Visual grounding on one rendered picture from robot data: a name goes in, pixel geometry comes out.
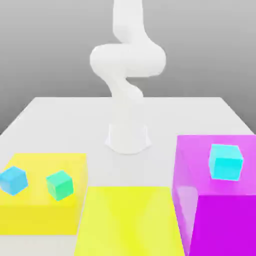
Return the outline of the small green cube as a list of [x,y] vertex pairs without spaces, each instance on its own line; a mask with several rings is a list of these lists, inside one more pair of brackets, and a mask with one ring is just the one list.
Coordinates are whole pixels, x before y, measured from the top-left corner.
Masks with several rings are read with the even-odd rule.
[[60,201],[74,193],[72,177],[64,170],[60,170],[46,177],[46,185],[49,194]]

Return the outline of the small cyan cube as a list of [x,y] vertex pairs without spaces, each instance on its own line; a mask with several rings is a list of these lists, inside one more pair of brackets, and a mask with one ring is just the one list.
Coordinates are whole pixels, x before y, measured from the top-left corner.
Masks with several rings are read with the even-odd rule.
[[238,181],[243,163],[244,157],[238,145],[211,145],[208,166],[213,180]]

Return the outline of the small blue cube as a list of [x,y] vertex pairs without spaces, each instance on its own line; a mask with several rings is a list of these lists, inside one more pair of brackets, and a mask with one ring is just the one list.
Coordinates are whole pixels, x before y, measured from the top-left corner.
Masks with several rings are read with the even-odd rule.
[[9,195],[15,196],[28,186],[24,170],[11,166],[0,174],[0,188]]

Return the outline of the large lime yellow box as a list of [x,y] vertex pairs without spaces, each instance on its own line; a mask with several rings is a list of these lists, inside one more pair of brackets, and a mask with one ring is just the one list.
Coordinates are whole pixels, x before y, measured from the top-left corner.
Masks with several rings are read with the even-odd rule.
[[89,186],[74,256],[185,256],[168,186]]

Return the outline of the large magenta box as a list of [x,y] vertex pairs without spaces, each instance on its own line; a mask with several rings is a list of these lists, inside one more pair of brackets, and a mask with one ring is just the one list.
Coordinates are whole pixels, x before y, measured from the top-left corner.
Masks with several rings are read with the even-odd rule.
[[[238,181],[212,179],[212,144],[239,147]],[[256,135],[179,135],[171,195],[185,256],[256,256]]]

